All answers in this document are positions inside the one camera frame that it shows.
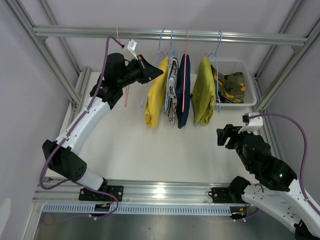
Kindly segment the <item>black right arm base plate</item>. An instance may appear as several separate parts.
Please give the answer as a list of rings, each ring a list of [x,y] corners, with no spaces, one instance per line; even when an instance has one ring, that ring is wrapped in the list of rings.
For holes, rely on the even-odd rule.
[[[228,187],[212,187],[208,192],[215,204],[244,204],[241,196],[232,192]]]

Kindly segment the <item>camouflage trousers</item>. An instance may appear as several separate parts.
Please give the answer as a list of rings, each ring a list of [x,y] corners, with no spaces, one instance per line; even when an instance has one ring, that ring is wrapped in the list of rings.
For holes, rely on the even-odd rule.
[[[219,90],[221,103],[241,104],[245,97],[245,78],[242,72],[222,74],[219,72]]]

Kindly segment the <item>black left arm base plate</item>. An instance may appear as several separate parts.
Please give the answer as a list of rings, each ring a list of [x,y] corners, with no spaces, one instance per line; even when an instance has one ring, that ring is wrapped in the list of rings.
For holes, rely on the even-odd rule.
[[[81,189],[78,200],[87,202],[115,202],[115,198],[121,202],[124,195],[124,187],[122,185],[107,185],[104,193],[97,193],[88,189]]]

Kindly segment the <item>blue hanger of print trousers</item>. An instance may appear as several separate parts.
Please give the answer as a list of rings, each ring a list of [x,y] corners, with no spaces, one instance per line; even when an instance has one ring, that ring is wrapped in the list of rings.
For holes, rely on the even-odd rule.
[[[170,33],[170,48],[169,48],[169,54],[168,54],[168,70],[167,70],[167,80],[166,80],[166,92],[165,92],[165,99],[164,99],[164,111],[166,112],[168,110],[168,101],[169,101],[169,85],[170,85],[170,71],[172,66],[172,56],[174,54],[173,51],[173,30],[171,30]]]

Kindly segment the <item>yellow trousers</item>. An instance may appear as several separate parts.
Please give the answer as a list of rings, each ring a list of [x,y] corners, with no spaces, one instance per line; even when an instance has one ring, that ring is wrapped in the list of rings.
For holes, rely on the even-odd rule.
[[[147,92],[147,101],[145,104],[144,120],[145,124],[151,129],[157,127],[160,119],[160,112],[165,102],[169,57],[166,56],[158,65],[163,74],[152,81]]]

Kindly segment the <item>blue hanger of yellow trousers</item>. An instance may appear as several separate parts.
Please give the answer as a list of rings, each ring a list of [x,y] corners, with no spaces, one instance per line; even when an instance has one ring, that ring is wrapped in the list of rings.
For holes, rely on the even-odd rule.
[[[157,48],[157,54],[156,54],[156,57],[153,61],[153,66],[156,65],[157,61],[158,61],[158,58],[160,56],[160,53],[161,53],[161,43],[162,43],[162,38],[163,38],[163,34],[164,34],[164,31],[166,30],[166,28],[164,27],[162,30],[161,30],[161,33],[160,33],[160,36],[159,36],[159,40],[158,40],[158,48]],[[148,92],[148,89],[149,89],[149,82],[146,84],[146,87],[145,87],[145,90],[143,92],[143,96],[142,96],[142,99],[141,99],[141,102],[140,102],[140,107],[143,108],[145,106],[145,103],[146,103],[146,99],[147,99],[147,92]]]

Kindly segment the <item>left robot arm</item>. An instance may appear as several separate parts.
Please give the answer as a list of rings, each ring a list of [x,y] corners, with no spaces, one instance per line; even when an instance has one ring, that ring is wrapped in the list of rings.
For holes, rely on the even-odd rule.
[[[101,201],[107,197],[107,180],[94,173],[79,157],[92,131],[123,96],[123,89],[135,82],[146,84],[163,74],[163,70],[148,63],[142,55],[131,61],[121,53],[111,53],[104,60],[102,73],[89,93],[78,116],[54,141],[42,145],[45,169],[63,176],[88,190]]]

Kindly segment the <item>black white print trousers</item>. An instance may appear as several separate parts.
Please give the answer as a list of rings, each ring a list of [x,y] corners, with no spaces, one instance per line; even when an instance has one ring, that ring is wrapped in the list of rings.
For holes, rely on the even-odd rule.
[[[171,124],[174,124],[177,111],[177,95],[176,95],[176,86],[177,86],[177,77],[178,77],[178,59],[173,56],[170,58],[168,66],[168,75],[166,83],[166,92],[165,92],[165,102],[164,110],[167,113],[168,121]]]

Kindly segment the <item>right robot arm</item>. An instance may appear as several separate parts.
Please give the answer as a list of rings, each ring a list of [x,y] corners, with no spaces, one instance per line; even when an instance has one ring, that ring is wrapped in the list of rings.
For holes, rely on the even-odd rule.
[[[320,238],[320,216],[303,199],[297,174],[284,161],[272,156],[271,147],[260,135],[227,124],[217,129],[217,144],[235,150],[244,168],[264,188],[277,192],[286,204],[268,196],[248,180],[236,176],[226,188],[224,201],[253,204],[294,233],[297,240]]]

